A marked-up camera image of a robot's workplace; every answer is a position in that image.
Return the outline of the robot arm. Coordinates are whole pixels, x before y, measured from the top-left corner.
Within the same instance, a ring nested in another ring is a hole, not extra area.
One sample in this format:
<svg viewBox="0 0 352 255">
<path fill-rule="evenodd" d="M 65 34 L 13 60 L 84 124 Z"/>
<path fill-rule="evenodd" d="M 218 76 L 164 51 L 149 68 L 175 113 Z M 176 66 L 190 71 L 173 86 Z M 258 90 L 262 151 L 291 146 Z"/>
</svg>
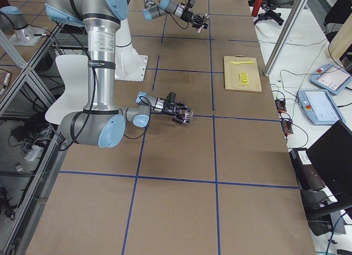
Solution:
<svg viewBox="0 0 352 255">
<path fill-rule="evenodd" d="M 145 9 L 142 11 L 145 20 L 149 21 L 164 15 L 170 15 L 171 18 L 181 29 L 187 29 L 189 24 L 200 33 L 208 28 L 210 16 L 195 14 L 192 8 L 196 0 L 185 0 L 184 3 L 178 3 L 173 0 L 144 0 Z"/>
<path fill-rule="evenodd" d="M 64 116 L 60 126 L 71 143 L 115 147 L 123 138 L 125 123 L 147 128 L 150 112 L 170 115 L 178 124 L 190 123 L 193 112 L 176 101 L 139 92 L 136 108 L 119 108 L 114 101 L 116 32 L 128 16 L 127 0 L 45 0 L 46 13 L 53 21 L 85 27 L 88 68 L 87 104 Z"/>
</svg>

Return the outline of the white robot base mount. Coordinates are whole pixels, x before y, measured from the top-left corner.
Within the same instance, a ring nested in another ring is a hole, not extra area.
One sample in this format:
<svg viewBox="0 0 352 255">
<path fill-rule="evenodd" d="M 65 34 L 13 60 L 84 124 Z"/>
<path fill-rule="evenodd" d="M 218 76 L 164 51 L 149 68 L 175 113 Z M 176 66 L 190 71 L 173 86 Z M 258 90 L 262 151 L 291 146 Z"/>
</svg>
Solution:
<svg viewBox="0 0 352 255">
<path fill-rule="evenodd" d="M 115 33 L 115 80 L 144 80 L 148 56 L 139 55 L 133 47 L 128 20 L 120 22 L 120 28 Z"/>
</svg>

